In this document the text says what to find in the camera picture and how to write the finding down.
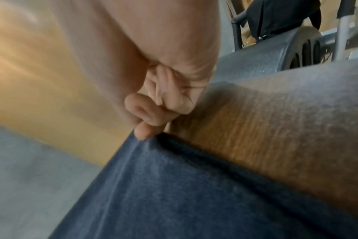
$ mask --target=hand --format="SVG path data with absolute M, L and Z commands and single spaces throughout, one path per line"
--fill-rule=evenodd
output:
M 195 107 L 220 47 L 217 0 L 50 0 L 84 71 L 138 139 Z M 137 92 L 145 85 L 150 97 Z

